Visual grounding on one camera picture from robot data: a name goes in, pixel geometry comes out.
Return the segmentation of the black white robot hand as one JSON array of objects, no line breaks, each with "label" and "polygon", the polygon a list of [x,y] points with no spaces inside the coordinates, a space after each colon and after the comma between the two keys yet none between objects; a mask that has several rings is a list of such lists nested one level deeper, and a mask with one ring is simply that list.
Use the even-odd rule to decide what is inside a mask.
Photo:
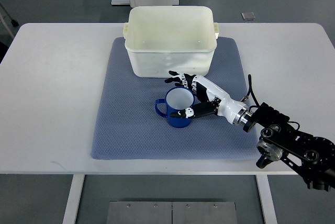
[{"label": "black white robot hand", "polygon": [[171,77],[165,83],[175,83],[175,86],[188,88],[196,96],[199,103],[186,109],[171,113],[174,118],[195,119],[211,114],[223,116],[232,125],[244,126],[251,117],[249,107],[233,100],[222,88],[201,75],[179,74],[170,71]]}]

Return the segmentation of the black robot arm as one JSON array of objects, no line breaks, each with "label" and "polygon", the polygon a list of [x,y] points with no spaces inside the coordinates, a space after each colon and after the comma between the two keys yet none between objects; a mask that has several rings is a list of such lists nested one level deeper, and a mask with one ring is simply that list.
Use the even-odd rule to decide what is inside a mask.
[{"label": "black robot arm", "polygon": [[282,161],[306,183],[308,189],[329,191],[334,187],[334,143],[294,127],[295,122],[266,103],[253,105],[243,114],[241,125],[249,132],[262,126],[257,149],[258,168]]}]

